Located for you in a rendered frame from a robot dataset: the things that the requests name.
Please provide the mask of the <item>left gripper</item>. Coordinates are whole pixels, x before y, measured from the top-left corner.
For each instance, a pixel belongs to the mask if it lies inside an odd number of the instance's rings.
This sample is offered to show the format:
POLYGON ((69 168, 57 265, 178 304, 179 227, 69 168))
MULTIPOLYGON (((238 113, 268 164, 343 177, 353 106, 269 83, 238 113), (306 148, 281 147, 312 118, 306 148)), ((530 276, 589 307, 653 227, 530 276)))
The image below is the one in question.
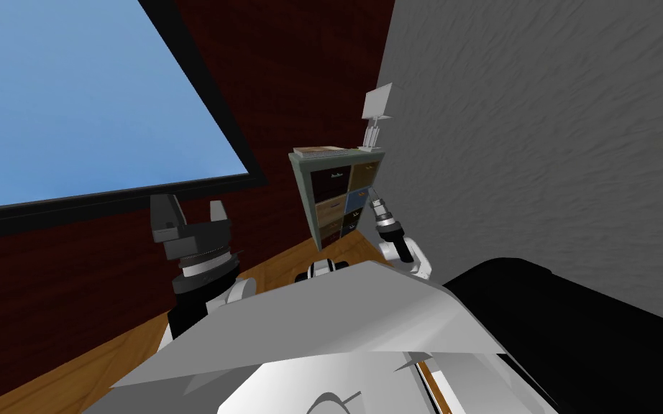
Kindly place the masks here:
POLYGON ((186 225, 175 195, 150 196, 152 238, 164 245, 168 260, 202 255, 229 246, 232 221, 221 201, 210 202, 210 217, 210 221, 186 225))

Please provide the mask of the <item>blue drawer front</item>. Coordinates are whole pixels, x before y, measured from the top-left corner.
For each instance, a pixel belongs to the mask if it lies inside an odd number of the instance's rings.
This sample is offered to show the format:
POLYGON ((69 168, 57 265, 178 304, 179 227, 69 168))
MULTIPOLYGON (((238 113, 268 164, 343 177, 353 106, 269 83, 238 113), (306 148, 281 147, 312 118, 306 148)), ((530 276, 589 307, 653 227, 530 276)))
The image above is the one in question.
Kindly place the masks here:
POLYGON ((350 191, 347 194, 344 214, 364 208, 369 196, 369 189, 370 187, 364 187, 350 191))

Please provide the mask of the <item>grey-green drawer cabinet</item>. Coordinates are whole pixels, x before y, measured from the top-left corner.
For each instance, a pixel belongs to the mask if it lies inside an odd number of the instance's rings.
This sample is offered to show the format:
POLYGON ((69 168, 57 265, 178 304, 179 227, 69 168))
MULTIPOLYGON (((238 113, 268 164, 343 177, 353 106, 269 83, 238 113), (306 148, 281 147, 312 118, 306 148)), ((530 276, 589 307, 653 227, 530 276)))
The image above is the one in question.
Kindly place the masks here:
POLYGON ((344 214, 347 194, 373 186, 384 156, 385 152, 377 149, 336 160, 300 161, 289 157, 308 227, 320 251, 357 228, 370 198, 364 208, 344 214))

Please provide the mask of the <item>grey flat book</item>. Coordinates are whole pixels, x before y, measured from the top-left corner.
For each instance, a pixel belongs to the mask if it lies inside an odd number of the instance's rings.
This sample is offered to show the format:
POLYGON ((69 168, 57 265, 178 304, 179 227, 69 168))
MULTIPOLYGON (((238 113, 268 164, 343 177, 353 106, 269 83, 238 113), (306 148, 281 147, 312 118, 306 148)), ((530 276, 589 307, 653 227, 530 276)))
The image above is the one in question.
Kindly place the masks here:
POLYGON ((361 155, 362 151, 354 148, 343 148, 335 146, 294 147, 288 154, 290 158, 300 161, 342 159, 361 155))

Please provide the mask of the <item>white desk lamp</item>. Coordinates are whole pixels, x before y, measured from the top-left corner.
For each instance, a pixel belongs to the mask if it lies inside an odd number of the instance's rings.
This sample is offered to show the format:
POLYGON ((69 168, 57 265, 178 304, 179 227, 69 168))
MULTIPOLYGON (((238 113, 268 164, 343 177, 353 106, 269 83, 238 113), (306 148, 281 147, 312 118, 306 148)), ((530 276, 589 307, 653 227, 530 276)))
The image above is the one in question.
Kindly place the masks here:
POLYGON ((365 152, 378 150, 378 147, 376 147, 378 137, 380 136, 378 122, 381 119, 390 118, 390 115, 386 111, 388 110, 388 101, 392 90, 393 84, 389 83, 366 93, 361 118, 371 121, 372 126, 366 128, 362 146, 359 146, 358 150, 365 152))

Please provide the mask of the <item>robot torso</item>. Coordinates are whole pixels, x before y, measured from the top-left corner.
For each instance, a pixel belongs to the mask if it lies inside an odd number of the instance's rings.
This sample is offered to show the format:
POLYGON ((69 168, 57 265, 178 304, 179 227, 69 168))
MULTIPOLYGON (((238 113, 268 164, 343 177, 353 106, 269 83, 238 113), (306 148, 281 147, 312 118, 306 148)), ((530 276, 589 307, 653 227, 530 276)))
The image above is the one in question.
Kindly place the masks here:
POLYGON ((557 414, 447 289, 363 262, 215 307, 84 414, 557 414))

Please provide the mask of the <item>black-framed window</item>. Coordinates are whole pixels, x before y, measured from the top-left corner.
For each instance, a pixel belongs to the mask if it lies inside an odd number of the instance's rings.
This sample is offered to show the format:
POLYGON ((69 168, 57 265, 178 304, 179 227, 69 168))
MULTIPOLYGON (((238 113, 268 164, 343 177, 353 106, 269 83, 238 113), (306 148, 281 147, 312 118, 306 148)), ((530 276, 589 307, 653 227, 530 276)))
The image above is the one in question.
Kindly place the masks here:
POLYGON ((0 238, 267 184, 180 0, 0 0, 0 238))

